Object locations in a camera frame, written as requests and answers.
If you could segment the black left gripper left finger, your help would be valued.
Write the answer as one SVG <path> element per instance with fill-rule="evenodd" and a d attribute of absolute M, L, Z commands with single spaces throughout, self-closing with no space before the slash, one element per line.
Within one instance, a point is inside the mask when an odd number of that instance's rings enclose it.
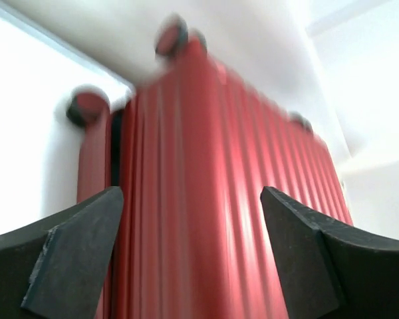
<path fill-rule="evenodd" d="M 0 235 L 0 318 L 94 318 L 123 202 L 109 187 Z"/>

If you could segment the red hard-shell suitcase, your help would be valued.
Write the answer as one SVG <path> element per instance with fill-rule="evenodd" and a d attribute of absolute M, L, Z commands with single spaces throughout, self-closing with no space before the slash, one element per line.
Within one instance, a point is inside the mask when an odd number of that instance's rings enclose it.
<path fill-rule="evenodd" d="M 265 186 L 345 223 L 333 161 L 309 122 L 207 53 L 179 15 L 156 55 L 167 71 L 113 111 L 79 88 L 77 199 L 111 185 L 124 209 L 97 318 L 286 318 L 260 202 Z"/>

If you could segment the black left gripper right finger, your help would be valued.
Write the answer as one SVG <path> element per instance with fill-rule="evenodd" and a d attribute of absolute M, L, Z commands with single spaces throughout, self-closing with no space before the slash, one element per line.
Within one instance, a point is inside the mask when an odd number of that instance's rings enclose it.
<path fill-rule="evenodd" d="M 399 240 L 338 221 L 273 187 L 260 199 L 290 318 L 399 318 Z"/>

